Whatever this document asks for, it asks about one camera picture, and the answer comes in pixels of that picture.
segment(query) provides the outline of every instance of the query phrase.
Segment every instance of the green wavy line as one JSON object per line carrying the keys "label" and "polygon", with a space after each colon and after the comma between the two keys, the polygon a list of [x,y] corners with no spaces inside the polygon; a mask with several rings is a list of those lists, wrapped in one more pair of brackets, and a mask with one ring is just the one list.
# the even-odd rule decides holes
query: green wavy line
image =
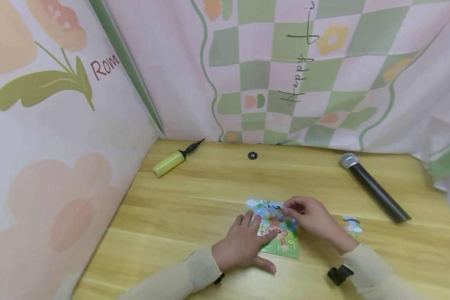
{"label": "green wavy line", "polygon": [[213,101],[212,101],[212,115],[213,118],[215,119],[216,123],[218,124],[218,126],[220,127],[220,129],[222,130],[222,133],[220,134],[220,136],[218,137],[218,141],[221,142],[222,141],[222,137],[224,135],[224,129],[223,127],[220,125],[217,116],[215,115],[215,102],[217,102],[218,99],[218,92],[217,92],[217,88],[215,87],[215,85],[213,85],[212,81],[210,80],[210,78],[207,75],[207,71],[205,70],[205,63],[203,62],[203,53],[205,51],[205,45],[207,44],[207,36],[208,36],[208,28],[207,28],[207,23],[205,21],[205,18],[202,15],[202,12],[199,10],[197,4],[195,3],[194,0],[190,0],[193,9],[196,11],[197,15],[200,17],[200,20],[202,20],[202,25],[203,25],[203,41],[202,41],[202,47],[200,48],[200,65],[202,65],[202,72],[203,72],[203,76],[205,76],[206,80],[208,81],[208,83],[210,84],[210,86],[212,86],[213,89]]}
{"label": "green wavy line", "polygon": [[360,145],[360,151],[363,151],[363,149],[364,149],[363,137],[365,136],[365,133],[369,132],[371,129],[373,129],[373,128],[377,127],[378,125],[380,125],[380,123],[382,123],[383,120],[385,120],[385,118],[388,117],[388,115],[390,114],[390,111],[392,110],[393,104],[395,103],[395,88],[393,87],[393,85],[395,84],[395,81],[398,79],[398,77],[406,69],[408,69],[411,65],[413,65],[425,53],[425,51],[428,50],[428,48],[435,41],[435,39],[439,36],[439,34],[442,32],[442,30],[445,28],[445,26],[447,24],[445,24],[443,26],[443,28],[440,29],[440,31],[436,34],[436,36],[433,37],[432,41],[425,48],[423,48],[423,50],[420,52],[420,54],[418,54],[417,57],[415,57],[415,59],[407,67],[405,67],[405,69],[403,69],[402,72],[400,72],[400,74],[395,77],[395,79],[393,79],[392,83],[390,83],[390,88],[389,88],[390,89],[390,102],[388,104],[387,110],[385,111],[383,116],[380,118],[380,120],[378,120],[376,123],[373,123],[372,125],[370,125],[367,128],[365,128],[362,131],[362,133],[360,134],[360,136],[358,137],[358,144]]}

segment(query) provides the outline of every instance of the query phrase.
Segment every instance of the black clip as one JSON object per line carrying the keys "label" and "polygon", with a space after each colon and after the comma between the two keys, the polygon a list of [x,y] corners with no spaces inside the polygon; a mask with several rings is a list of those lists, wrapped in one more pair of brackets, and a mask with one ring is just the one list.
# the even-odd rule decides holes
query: black clip
{"label": "black clip", "polygon": [[224,277],[225,277],[225,273],[222,273],[220,275],[220,277],[217,278],[217,280],[213,282],[213,284],[215,284],[215,285],[219,284],[220,282],[222,282],[222,278],[224,278]]}
{"label": "black clip", "polygon": [[338,287],[351,275],[353,275],[353,271],[344,265],[341,265],[338,269],[331,268],[327,273],[328,278],[332,279],[333,283]]}

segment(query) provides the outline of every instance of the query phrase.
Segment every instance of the cartoon monkey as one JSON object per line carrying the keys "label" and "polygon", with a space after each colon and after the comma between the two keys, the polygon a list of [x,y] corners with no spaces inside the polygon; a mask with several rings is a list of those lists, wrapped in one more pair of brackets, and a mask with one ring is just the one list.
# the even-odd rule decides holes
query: cartoon monkey
{"label": "cartoon monkey", "polygon": [[269,223],[265,232],[268,234],[272,230],[277,230],[278,231],[277,240],[280,240],[280,243],[282,243],[282,250],[287,252],[288,246],[286,245],[286,242],[285,242],[285,236],[288,235],[288,231],[286,231],[280,227],[280,222],[282,222],[283,220],[281,220],[277,217],[276,212],[274,212],[272,216],[270,216],[270,214],[268,212],[265,212],[265,216],[268,218],[268,223]]}

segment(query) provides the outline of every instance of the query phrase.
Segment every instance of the black microphone handle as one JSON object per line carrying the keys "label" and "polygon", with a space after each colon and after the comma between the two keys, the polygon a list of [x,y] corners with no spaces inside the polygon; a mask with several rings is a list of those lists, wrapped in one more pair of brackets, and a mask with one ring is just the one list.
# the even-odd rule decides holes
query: black microphone handle
{"label": "black microphone handle", "polygon": [[408,221],[411,217],[401,206],[377,183],[375,179],[362,167],[361,164],[352,165],[349,168],[354,177],[360,181],[361,185],[370,193],[383,211],[396,224]]}

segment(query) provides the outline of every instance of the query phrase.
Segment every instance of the puzzle piece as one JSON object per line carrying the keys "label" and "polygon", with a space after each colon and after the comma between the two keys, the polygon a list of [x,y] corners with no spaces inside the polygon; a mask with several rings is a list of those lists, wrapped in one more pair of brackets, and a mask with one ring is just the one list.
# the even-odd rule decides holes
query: puzzle piece
{"label": "puzzle piece", "polygon": [[359,233],[363,233],[362,226],[357,217],[344,215],[342,216],[342,218],[344,219],[344,221],[348,222],[348,225],[345,225],[345,230],[348,231],[353,237],[356,238]]}

